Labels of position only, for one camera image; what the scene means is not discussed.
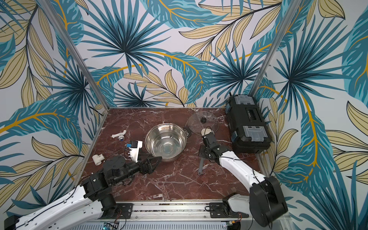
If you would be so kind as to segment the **grey handled white spoon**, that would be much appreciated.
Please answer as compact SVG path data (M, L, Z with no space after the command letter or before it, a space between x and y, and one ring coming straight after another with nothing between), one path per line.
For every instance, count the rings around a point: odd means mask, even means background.
M213 133L213 130L210 126L207 126L206 128L204 128L201 131L202 135L205 136L209 133ZM200 157L200 162L199 162L199 168L198 168L198 175L201 176L203 173L203 165L204 165L204 158L200 156L200 153L198 153L198 156Z

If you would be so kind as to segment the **stainless steel pot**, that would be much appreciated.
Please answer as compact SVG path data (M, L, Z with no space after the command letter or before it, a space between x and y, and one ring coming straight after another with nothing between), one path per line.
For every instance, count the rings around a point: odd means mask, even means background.
M187 139L192 132L187 127L172 123L154 126L145 137L145 148L154 157L162 157L164 162L178 159L186 148Z

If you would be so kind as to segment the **glass pot lid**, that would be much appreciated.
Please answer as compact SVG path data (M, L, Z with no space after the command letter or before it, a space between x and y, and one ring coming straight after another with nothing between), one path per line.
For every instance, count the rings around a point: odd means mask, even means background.
M204 136L210 132L216 133L219 129L219 119L216 115L207 111L193 113L186 122L190 131L198 136Z

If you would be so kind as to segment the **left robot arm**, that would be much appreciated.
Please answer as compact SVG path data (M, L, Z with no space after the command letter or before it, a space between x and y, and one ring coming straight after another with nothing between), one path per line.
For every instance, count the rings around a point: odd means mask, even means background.
M123 156L114 156L102 168L86 177L72 191L31 214L13 215L4 221L6 230L67 230L104 214L118 217L121 208L112 195L119 183L134 178L137 173L151 174L161 157L149 156L142 161L127 162Z

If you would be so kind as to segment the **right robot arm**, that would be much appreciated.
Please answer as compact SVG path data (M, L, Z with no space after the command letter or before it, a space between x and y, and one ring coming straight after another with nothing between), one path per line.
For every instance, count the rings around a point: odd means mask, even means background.
M267 177L241 160L234 151L217 142L214 133L202 136L203 145L199 153L216 162L232 173L248 190L249 197L234 194L225 199L233 212L251 214L262 227L271 226L279 217L288 212L286 199L279 181Z

